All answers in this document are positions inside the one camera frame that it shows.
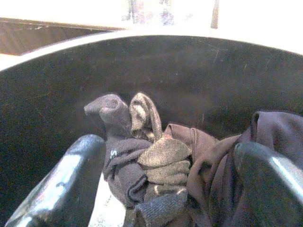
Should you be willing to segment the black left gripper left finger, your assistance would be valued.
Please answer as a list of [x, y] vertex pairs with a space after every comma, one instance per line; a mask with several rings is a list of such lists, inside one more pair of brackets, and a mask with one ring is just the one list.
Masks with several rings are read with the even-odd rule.
[[94, 134], [77, 139], [29, 193], [7, 227], [86, 227], [89, 224], [106, 152]]

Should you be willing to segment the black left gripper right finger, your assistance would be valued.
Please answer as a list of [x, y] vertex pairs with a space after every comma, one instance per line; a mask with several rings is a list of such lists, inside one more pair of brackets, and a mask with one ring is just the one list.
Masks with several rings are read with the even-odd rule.
[[262, 227], [303, 225], [303, 171], [290, 159], [255, 142], [239, 143], [234, 162]]

